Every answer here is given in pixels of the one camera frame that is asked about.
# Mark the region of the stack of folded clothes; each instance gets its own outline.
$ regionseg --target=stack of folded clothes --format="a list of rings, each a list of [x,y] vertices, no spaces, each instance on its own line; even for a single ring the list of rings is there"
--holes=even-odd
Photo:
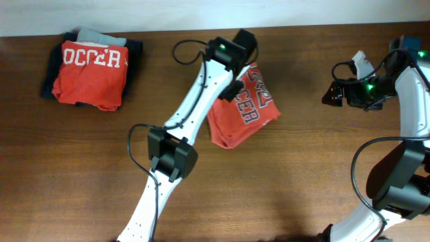
[[[88,29],[66,33],[50,54],[40,96],[115,111],[128,93],[141,55],[141,41]]]

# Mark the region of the folded red shirt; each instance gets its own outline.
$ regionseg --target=folded red shirt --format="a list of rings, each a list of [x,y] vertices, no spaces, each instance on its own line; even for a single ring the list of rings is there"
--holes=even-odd
[[[60,103],[81,102],[103,111],[121,106],[128,66],[126,47],[66,41],[62,56],[52,89]]]
[[[237,147],[281,115],[257,63],[252,63],[238,80],[244,84],[239,94],[231,102],[217,99],[208,112],[212,142],[225,149]]]

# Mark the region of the wooden tabletop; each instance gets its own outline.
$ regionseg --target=wooden tabletop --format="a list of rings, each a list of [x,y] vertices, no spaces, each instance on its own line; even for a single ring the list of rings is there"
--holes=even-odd
[[[198,162],[171,195],[157,241],[270,241],[316,235],[358,204],[349,168],[357,148],[398,135],[398,100],[380,112],[321,104],[332,66],[364,51],[376,66],[392,39],[408,34],[430,49],[430,23],[252,29],[259,69],[278,120],[225,150],[210,142],[205,121]],[[144,42],[130,95],[117,112],[40,98],[50,50],[61,36],[0,38],[0,241],[111,241],[127,225],[147,177],[126,153],[135,123],[162,125],[194,82],[199,64],[171,56],[179,40],[232,38],[237,30],[112,34]],[[192,58],[190,44],[180,58]],[[339,75],[351,76],[345,69]],[[147,130],[133,138],[147,167]],[[357,165],[364,192],[370,169],[396,143],[366,149]],[[387,230],[395,241],[429,241],[430,217]]]

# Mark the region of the clothing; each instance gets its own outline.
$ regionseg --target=clothing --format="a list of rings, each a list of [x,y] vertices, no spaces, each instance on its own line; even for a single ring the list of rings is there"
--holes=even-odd
[[[78,38],[76,41],[105,44],[108,46],[125,46],[127,39],[115,38],[105,34],[100,34],[96,31],[93,31],[87,28],[82,28],[78,33]]]
[[[90,42],[66,41],[63,62],[52,94],[60,103],[77,102],[115,111],[126,84],[128,49]]]
[[[67,40],[77,41],[77,34],[66,33],[64,35],[63,41],[55,46],[55,48],[50,53],[50,58],[48,62],[48,68],[46,70],[46,78],[42,84],[42,90],[40,92],[40,97],[47,99],[56,99],[52,94],[52,87],[54,85],[55,79],[58,77],[60,66],[62,64],[62,48],[61,45]],[[128,89],[132,84],[134,77],[140,66],[140,58],[142,56],[143,44],[142,41],[129,40],[127,39],[125,47],[128,49],[128,70],[127,70],[127,82],[126,86],[122,91],[122,97],[128,95]]]
[[[244,84],[239,94],[231,102],[217,99],[208,112],[211,140],[225,149],[237,147],[280,115],[256,63],[238,80]]]
[[[58,77],[60,73],[60,66],[62,64],[62,43],[66,41],[76,41],[77,34],[74,33],[66,33],[62,42],[55,46],[55,48],[51,51],[49,56],[48,68],[46,70],[46,78],[42,85],[42,90],[40,92],[40,97],[47,99],[56,99],[52,94],[52,87],[54,85],[55,79]]]

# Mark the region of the white wall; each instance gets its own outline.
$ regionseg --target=white wall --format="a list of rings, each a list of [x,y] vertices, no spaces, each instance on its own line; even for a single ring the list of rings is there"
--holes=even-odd
[[[430,0],[0,0],[0,36],[427,20]]]

